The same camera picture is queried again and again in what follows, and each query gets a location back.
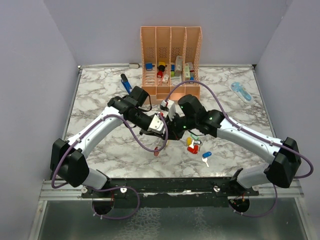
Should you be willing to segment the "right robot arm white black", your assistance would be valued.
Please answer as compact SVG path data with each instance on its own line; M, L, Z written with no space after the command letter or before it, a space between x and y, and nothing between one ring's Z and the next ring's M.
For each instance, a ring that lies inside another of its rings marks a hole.
M280 188L289 188L301 165L297 142L270 137L226 118L216 109L206 110L197 97L188 94L177 104L183 112L180 117L175 111L176 103L163 100L161 108L168 111L168 129L177 137L179 134L196 129L204 135L235 143L260 157L264 163L251 168L240 168L230 180L230 191L240 196L247 189L267 183Z

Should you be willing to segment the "metal key holder red handle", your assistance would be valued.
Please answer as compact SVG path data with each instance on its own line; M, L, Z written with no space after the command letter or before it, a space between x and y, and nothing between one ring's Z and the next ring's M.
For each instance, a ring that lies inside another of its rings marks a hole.
M155 146L155 148L154 148L154 150L155 150L155 152L153 153L153 155L155 156L155 157L158 157L159 156L159 154L160 154L160 150L159 149L161 149L162 148L162 146L164 145L164 140L163 139L160 139L160 140L158 140L157 141L157 143L156 143L156 146ZM167 140L166 142L165 142L165 146L162 148L163 150L168 146L168 144L169 144L169 140Z

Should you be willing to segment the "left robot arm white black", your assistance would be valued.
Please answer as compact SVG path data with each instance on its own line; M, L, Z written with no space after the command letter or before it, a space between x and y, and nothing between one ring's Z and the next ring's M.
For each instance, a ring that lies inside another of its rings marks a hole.
M121 124L133 123L144 131L157 134L166 141L169 130L161 113L146 115L140 108L149 94L135 86L130 94L113 97L103 112L86 128L68 140L57 139L52 146L50 169L54 189L56 177L60 177L73 187L80 185L93 188L97 196L106 197L111 190L109 178L98 170L88 167L87 157L92 150Z

